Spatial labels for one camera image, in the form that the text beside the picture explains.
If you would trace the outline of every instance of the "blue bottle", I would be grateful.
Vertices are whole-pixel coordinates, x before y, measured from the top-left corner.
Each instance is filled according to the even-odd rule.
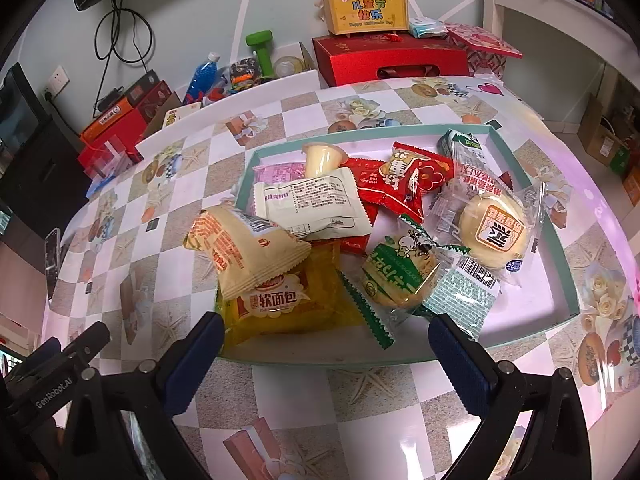
[[[182,100],[183,105],[202,101],[203,97],[213,86],[213,83],[215,83],[220,55],[215,52],[209,52],[207,58],[209,60],[197,67],[196,72],[193,74],[189,89]]]

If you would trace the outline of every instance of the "table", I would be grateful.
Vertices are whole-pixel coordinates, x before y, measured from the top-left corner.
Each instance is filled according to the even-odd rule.
[[[446,88],[449,94],[424,97],[412,89],[416,83]],[[362,122],[361,108],[369,123]],[[131,370],[142,359],[160,357],[214,304],[212,267],[206,258],[182,247],[194,216],[201,208],[232,198],[257,146],[325,134],[337,121],[349,120],[358,126],[381,120],[493,121],[527,173],[548,181],[554,191],[555,198],[548,202],[551,218],[583,306],[593,303],[584,291],[590,283],[585,274],[594,266],[602,267],[614,281],[631,285],[621,285],[619,292],[625,301],[631,297],[626,314],[635,314],[638,270],[615,216],[569,149],[499,82],[457,76],[374,81],[308,92],[251,112],[252,119],[247,114],[244,118],[255,136],[245,146],[236,142],[224,123],[172,139],[175,142],[165,154],[181,153],[182,165],[162,195],[148,193],[143,180],[150,164],[146,160],[110,183],[78,213],[79,227],[46,315],[45,338],[55,335],[67,343],[101,320],[115,335],[92,361],[101,373]],[[142,221],[150,207],[158,218],[155,228],[148,227],[148,218]],[[88,241],[97,218],[111,226],[100,247]],[[118,286],[131,270],[142,276],[150,320],[129,344]],[[583,324],[593,321],[605,343],[611,331],[621,327],[604,316],[592,319],[590,312],[552,331],[491,349],[490,354],[496,360],[514,361],[524,372],[572,369],[592,427],[625,394],[601,395],[599,383],[587,386],[580,378],[584,374],[577,350],[585,334]],[[626,379],[624,387],[630,390],[635,376]],[[214,362],[187,412],[174,422],[213,478],[244,480],[222,443],[258,417],[265,419],[286,465],[299,478],[337,480],[441,478],[478,423],[466,414],[438,362],[340,370],[251,366],[222,359]],[[526,420],[522,415],[518,424],[525,426]],[[515,431],[514,436],[522,432]],[[603,438],[602,430],[598,437]],[[594,459],[594,468],[598,464]]]

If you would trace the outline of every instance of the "screw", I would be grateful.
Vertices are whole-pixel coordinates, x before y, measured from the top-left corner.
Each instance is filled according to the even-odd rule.
[[[138,370],[143,374],[148,374],[156,368],[156,362],[153,359],[146,359],[138,365]]]
[[[513,374],[516,370],[516,367],[511,361],[500,361],[498,363],[498,370],[505,374]]]
[[[82,379],[85,381],[89,381],[94,378],[94,375],[95,375],[95,368],[85,368],[84,370],[82,370],[80,377],[82,377]]]
[[[571,373],[571,370],[569,370],[569,368],[558,368],[558,374],[560,375],[560,377],[562,377],[565,381],[568,381],[569,379],[571,379],[574,375]]]

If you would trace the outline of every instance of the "floor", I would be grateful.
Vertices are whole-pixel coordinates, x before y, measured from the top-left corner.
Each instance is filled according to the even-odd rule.
[[[628,215],[634,208],[622,180],[607,166],[604,166],[591,155],[584,151],[582,143],[575,134],[555,134],[573,152],[576,158],[587,170],[598,189],[609,203],[609,207],[618,218],[619,222]]]

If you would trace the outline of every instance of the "white snack package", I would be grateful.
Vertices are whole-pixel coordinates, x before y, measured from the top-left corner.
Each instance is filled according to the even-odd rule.
[[[313,178],[254,185],[255,213],[298,238],[327,240],[372,231],[353,173],[338,168]]]

